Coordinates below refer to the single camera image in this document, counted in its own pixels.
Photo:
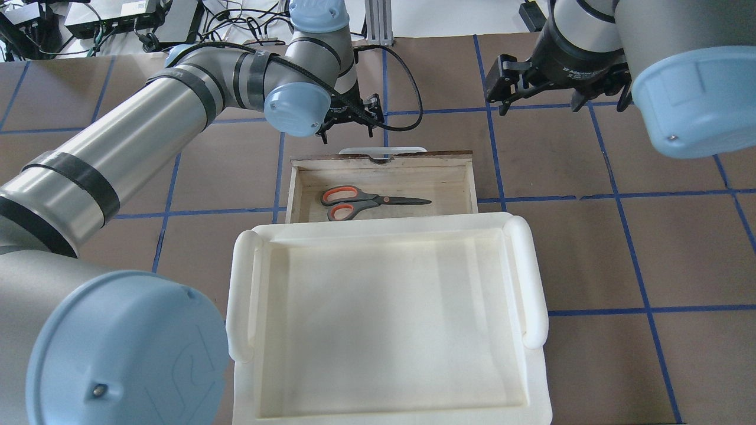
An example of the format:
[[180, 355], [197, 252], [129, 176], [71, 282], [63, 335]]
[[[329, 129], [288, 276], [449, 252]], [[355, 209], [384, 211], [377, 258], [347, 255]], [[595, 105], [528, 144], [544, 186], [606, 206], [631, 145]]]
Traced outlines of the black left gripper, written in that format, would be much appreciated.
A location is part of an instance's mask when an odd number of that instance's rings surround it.
[[378, 123], [381, 125], [385, 123], [380, 95], [377, 93], [371, 94], [364, 100], [361, 98], [360, 89], [349, 89], [346, 93], [343, 93], [343, 96], [361, 106], [363, 113], [369, 119], [359, 117], [345, 102], [332, 95], [330, 108], [325, 116], [324, 123], [319, 128], [319, 137], [324, 145], [328, 144], [328, 130], [336, 124], [357, 123], [366, 126], [368, 133], [373, 133], [373, 129], [378, 127]]

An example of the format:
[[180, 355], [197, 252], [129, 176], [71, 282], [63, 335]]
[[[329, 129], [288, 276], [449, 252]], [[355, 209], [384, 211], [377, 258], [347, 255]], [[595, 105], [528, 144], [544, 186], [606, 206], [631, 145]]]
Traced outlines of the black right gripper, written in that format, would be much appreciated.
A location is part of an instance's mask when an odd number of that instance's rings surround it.
[[575, 112], [600, 94], [619, 93], [618, 112], [631, 105], [631, 73], [624, 50], [596, 52], [578, 47], [562, 34], [553, 17], [546, 21], [529, 60], [500, 54], [484, 78], [485, 100], [499, 103], [500, 116], [505, 116], [516, 100], [534, 96], [535, 88], [575, 89], [571, 100]]

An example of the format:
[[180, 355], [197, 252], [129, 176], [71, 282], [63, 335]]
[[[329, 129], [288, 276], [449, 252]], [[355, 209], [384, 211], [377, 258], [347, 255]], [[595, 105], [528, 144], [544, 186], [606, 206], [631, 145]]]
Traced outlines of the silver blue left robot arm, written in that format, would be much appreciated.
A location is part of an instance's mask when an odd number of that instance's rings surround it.
[[2, 185], [2, 423], [211, 424], [229, 343], [199, 290], [78, 258], [224, 109], [297, 137], [358, 114], [343, 1], [292, 1], [286, 53], [208, 41]]

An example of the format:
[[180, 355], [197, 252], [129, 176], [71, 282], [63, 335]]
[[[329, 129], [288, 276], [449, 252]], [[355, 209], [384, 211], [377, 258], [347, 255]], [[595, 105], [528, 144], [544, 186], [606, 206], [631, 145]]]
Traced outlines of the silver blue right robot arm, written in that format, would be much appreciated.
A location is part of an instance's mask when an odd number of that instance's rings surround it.
[[532, 56], [497, 57], [485, 78], [500, 115], [520, 99], [573, 89], [579, 111], [619, 94], [653, 147], [689, 159], [754, 147], [753, 1], [553, 1]]

